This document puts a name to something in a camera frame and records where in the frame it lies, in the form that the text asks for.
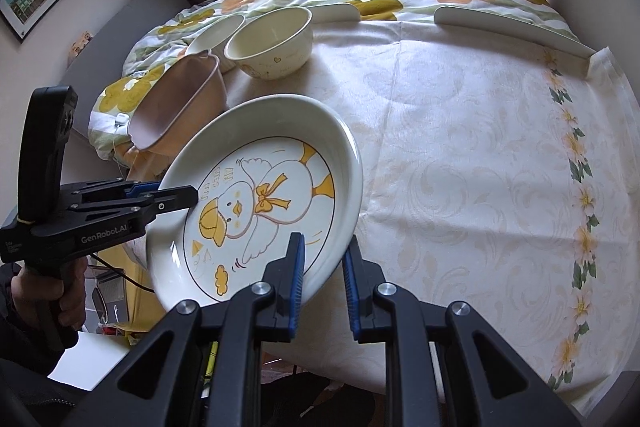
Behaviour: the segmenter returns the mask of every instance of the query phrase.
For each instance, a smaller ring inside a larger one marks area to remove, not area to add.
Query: white bowl
[[[244,15],[233,14],[214,22],[209,28],[198,35],[189,44],[185,55],[193,55],[204,50],[211,52],[220,59],[220,73],[232,70],[236,64],[225,58],[225,46],[231,36],[244,24]]]
[[[301,7],[262,15],[231,37],[225,57],[254,78],[276,80],[287,76],[311,56],[311,17],[311,12]]]
[[[340,262],[362,203],[362,163],[332,109],[295,94],[243,103],[203,128],[178,154],[161,188],[193,185],[200,202],[146,229],[146,261],[165,309],[182,299],[223,301],[261,279],[305,236],[302,301]]]

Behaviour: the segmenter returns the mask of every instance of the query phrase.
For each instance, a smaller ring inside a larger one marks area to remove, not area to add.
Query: yellow cap
[[[226,221],[218,211],[218,198],[215,198],[205,205],[198,220],[200,233],[206,239],[213,239],[217,247],[221,247],[225,242]]]

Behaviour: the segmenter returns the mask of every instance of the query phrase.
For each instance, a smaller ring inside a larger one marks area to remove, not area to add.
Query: black handle
[[[61,266],[33,266],[26,267],[38,275],[62,279],[65,283],[65,293],[74,282],[74,263],[70,261]],[[71,326],[62,326],[58,321],[60,303],[58,301],[38,301],[35,303],[36,314],[40,327],[47,339],[47,346],[52,351],[60,353],[78,343],[78,332]]]

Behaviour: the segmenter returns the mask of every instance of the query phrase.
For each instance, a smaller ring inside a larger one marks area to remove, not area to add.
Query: yellow bow
[[[258,214],[259,212],[271,212],[273,210],[273,205],[279,206],[281,208],[289,208],[289,203],[291,200],[281,200],[280,198],[270,198],[276,188],[278,188],[287,177],[283,174],[276,178],[276,181],[273,182],[273,185],[270,186],[268,183],[263,183],[262,185],[258,185],[255,187],[255,193],[258,194],[258,202],[255,204],[254,212]]]

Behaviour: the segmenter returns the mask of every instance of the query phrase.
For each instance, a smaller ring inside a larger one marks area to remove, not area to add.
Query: pink container
[[[164,72],[131,117],[129,136],[140,151],[175,157],[227,109],[220,60],[204,50]]]

